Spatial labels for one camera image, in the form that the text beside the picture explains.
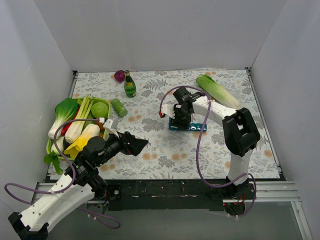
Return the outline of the teal weekly pill organizer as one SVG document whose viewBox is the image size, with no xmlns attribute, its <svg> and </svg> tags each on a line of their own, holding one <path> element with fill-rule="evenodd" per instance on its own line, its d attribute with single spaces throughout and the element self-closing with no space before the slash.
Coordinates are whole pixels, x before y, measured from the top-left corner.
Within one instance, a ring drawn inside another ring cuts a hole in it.
<svg viewBox="0 0 320 240">
<path fill-rule="evenodd" d="M 169 118 L 169 122 L 168 122 L 168 129 L 169 129 L 169 130 L 173 130 L 173 131 L 193 131 L 193 132 L 200 132 L 202 127 L 203 127 L 203 124 L 202 124 L 202 123 L 194 123 L 194 122 L 191 122 L 189 129 L 177 129 L 177 128 L 170 127 L 170 118 Z"/>
</svg>

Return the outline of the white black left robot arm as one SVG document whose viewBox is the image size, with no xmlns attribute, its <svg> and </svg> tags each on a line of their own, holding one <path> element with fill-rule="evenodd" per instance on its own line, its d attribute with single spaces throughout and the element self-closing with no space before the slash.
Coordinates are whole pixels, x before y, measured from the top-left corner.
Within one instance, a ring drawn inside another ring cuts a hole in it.
<svg viewBox="0 0 320 240">
<path fill-rule="evenodd" d="M 149 142 L 117 132 L 108 139 L 92 137 L 52 188 L 24 211 L 14 212 L 8 220 L 22 240 L 45 240 L 54 226 L 80 205 L 103 199 L 108 184 L 98 168 L 118 153 L 137 156 Z"/>
</svg>

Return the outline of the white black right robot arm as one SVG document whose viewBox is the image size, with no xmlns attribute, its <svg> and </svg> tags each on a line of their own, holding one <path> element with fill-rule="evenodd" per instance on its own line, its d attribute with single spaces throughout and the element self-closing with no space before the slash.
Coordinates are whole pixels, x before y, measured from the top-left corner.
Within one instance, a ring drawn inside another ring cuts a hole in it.
<svg viewBox="0 0 320 240">
<path fill-rule="evenodd" d="M 199 114 L 223 128 L 224 142 L 230 151 L 230 169 L 226 183 L 220 186 L 220 196 L 236 198 L 245 193 L 249 184 L 248 169 L 253 150 L 260 140 L 260 133 L 247 108 L 233 109 L 214 100 L 205 93 L 189 92 L 185 86 L 174 88 L 177 103 L 162 104 L 159 115 L 169 117 L 172 130 L 198 130 L 203 132 L 205 124 L 192 123 L 192 115 Z"/>
</svg>

